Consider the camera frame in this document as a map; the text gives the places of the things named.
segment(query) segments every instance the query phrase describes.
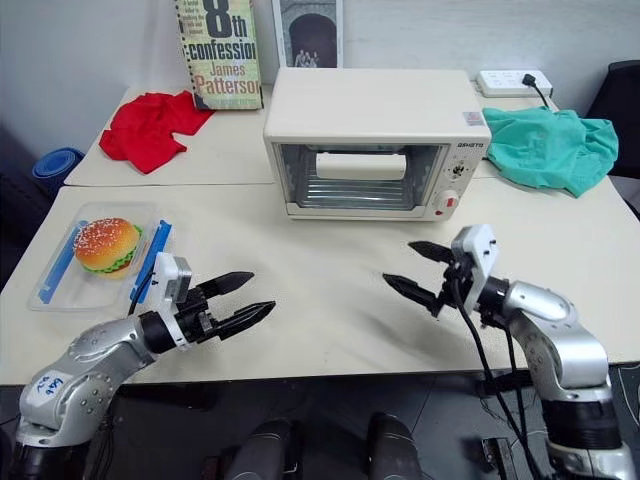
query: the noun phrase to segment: power strip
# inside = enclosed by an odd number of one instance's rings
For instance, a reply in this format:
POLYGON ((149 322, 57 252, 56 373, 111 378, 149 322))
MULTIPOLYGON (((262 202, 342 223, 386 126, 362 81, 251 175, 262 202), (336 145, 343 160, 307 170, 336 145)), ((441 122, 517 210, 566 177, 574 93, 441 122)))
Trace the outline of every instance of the power strip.
POLYGON ((551 96, 553 86, 540 70, 483 70, 476 80, 485 97, 537 97, 533 87, 522 84, 525 73, 536 77, 543 95, 551 96))

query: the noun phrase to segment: white toaster oven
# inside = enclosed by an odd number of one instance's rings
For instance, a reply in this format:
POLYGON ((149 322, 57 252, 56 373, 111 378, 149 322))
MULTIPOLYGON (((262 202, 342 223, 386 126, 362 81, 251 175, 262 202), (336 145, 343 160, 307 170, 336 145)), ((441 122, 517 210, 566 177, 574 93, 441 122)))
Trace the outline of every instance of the white toaster oven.
POLYGON ((292 218, 445 220, 491 133, 463 71, 281 68, 264 139, 292 218))

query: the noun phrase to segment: teal towel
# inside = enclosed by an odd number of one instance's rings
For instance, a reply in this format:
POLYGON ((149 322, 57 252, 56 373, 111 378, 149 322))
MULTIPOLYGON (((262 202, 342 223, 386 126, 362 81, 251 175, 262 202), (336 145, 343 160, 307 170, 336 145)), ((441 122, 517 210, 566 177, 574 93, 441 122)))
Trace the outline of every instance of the teal towel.
POLYGON ((488 156, 509 180, 541 188, 566 188, 579 197, 611 170, 618 137, 609 120, 578 117, 546 107, 503 111, 485 108, 491 129, 488 156))

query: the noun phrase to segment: hamburger bun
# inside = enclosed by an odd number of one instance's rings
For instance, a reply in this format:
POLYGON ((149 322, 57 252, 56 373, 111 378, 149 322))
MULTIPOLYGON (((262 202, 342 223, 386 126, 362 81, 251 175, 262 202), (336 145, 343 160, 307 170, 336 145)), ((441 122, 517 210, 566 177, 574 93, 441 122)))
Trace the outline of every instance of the hamburger bun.
POLYGON ((130 222, 122 218, 103 218, 78 232, 73 253, 91 273, 112 279, 123 278, 139 238, 139 230, 130 222))

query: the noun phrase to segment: oven knob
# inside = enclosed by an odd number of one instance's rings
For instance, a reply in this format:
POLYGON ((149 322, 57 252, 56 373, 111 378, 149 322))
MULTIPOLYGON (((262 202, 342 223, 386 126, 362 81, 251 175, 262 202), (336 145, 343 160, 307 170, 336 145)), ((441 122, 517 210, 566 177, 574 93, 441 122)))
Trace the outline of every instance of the oven knob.
POLYGON ((454 190, 445 190, 440 192, 436 198, 436 209, 442 212, 446 212, 449 209, 455 208, 458 205, 460 197, 454 190))

